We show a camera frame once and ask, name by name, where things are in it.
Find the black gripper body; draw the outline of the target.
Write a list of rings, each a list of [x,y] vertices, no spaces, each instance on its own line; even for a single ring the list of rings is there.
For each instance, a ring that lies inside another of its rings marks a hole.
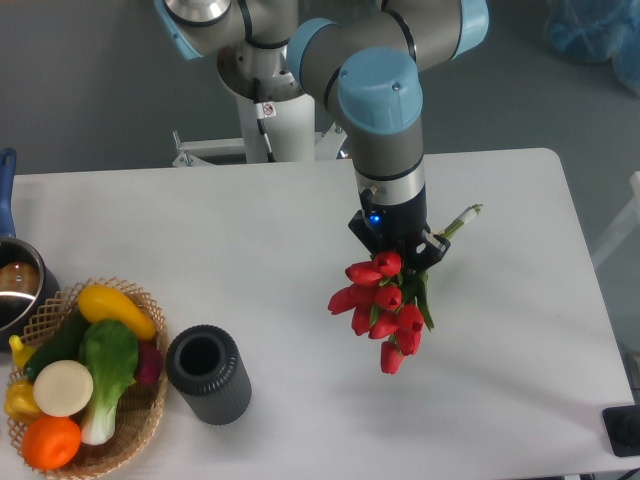
[[[384,242],[383,250],[392,250],[397,243],[427,226],[426,188],[407,202],[382,205],[374,202],[374,194],[364,189],[360,194],[361,211],[366,223]]]

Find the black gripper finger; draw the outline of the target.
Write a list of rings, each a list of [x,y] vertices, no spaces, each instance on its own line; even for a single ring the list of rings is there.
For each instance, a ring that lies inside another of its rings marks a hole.
[[[372,257],[378,255],[384,246],[382,237],[376,233],[365,221],[365,216],[358,210],[348,222],[348,228],[368,250]]]
[[[405,264],[408,268],[423,272],[439,263],[451,246],[441,234],[422,229],[410,235],[405,243]]]

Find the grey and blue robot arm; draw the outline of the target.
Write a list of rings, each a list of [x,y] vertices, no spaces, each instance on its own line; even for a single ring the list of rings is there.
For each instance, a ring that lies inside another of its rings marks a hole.
[[[248,162],[313,160],[322,107],[350,145],[360,198],[350,230],[370,253],[395,251],[417,272],[444,257],[450,243],[427,222],[419,74],[484,40],[485,2],[383,1],[349,26],[301,21],[294,1],[155,9],[186,59],[216,56]]]

